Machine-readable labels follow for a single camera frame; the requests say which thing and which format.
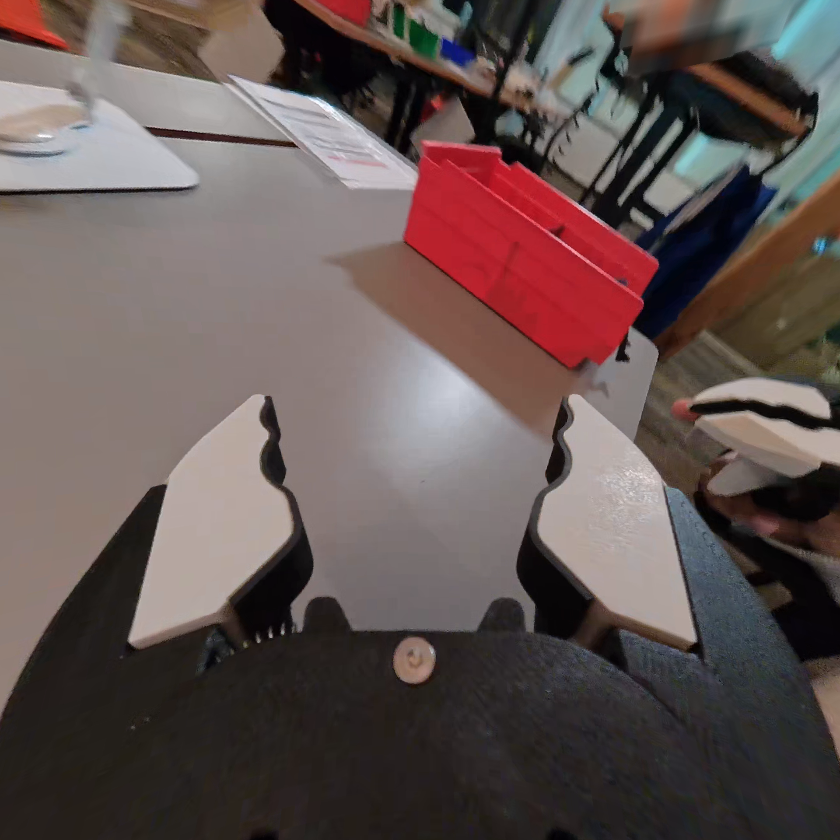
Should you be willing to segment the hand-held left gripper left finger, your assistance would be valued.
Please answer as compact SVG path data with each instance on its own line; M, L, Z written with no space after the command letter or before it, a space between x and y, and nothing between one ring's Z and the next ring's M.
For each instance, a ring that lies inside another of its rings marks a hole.
M268 395L252 395L183 456L165 484L132 648L210 627L242 645L291 631L313 558L286 479Z

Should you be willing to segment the red plastic bin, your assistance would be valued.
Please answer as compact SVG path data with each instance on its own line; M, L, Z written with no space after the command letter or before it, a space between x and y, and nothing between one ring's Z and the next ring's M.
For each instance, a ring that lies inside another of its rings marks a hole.
M563 366L629 361L657 260L498 147L422 142L403 239Z

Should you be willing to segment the small green bin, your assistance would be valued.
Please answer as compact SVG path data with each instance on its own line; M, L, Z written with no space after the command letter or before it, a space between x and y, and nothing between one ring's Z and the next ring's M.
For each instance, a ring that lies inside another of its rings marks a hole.
M414 53L428 59L438 57L440 37L425 25L420 12L404 3L392 2L390 28L391 33L408 44Z

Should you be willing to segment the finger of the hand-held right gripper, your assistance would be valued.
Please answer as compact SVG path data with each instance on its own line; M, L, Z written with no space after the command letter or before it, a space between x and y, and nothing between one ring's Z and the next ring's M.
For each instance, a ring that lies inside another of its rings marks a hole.
M753 412L773 419L834 420L834 390L800 381L748 377L714 385L689 403L697 415Z
M695 429L741 457L789 478L839 467L839 432L749 411L700 416Z

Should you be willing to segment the wooden frame beam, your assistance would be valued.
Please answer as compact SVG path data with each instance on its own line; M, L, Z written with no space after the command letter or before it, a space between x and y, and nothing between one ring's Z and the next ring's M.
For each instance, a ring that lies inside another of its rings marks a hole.
M837 235L838 229L839 174L835 173L721 268L677 320L654 340L659 359L672 358L702 332L738 313L765 291L783 268L809 252L817 239Z

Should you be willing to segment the wooden edged desk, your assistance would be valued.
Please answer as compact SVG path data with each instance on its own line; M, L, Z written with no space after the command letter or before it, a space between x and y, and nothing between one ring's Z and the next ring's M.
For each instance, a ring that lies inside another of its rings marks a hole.
M463 70L446 59L421 56L407 41L385 35L378 28L354 24L336 15L319 2L296 1L296 4L342 37L388 56L395 62L416 68L431 77L451 82L486 100L498 102L505 108L525 113L538 112L544 116L558 116L563 113L560 98L547 88L535 92L530 98L524 92L514 91L508 87L503 87L498 94L495 94L490 80L481 76L477 70Z

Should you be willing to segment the person's right hand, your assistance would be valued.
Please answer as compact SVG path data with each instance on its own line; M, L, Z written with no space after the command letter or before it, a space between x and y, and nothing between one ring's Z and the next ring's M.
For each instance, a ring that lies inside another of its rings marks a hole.
M815 521L797 521L758 507L749 495L719 497L703 490L713 510L761 537L803 550L839 557L839 510Z

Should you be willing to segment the silver laptop stand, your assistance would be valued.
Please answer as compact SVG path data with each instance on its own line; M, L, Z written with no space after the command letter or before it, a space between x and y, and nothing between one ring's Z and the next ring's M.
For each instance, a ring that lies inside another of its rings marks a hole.
M199 177L128 113L100 96L129 22L96 2L87 63L63 88L1 83L1 194L178 192Z

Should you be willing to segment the laminated paper sheet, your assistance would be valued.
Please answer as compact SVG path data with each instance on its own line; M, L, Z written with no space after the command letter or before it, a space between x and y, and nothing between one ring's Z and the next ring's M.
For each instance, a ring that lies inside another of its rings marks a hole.
M413 192L416 168L328 102L237 76L226 86L349 189Z

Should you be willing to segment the black legged table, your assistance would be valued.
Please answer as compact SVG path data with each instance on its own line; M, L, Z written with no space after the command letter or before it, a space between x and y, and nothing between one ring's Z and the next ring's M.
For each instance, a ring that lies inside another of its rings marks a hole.
M646 194L696 134L771 154L764 175L812 135L818 119L818 93L757 52L649 73L638 84L634 120L580 198L613 228L633 212L663 218Z

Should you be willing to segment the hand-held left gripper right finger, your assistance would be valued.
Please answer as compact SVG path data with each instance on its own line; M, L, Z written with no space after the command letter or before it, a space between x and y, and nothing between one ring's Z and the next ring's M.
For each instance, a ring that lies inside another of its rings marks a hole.
M665 483L579 395L561 403L545 479L518 552L534 632L590 650L613 631L697 646Z

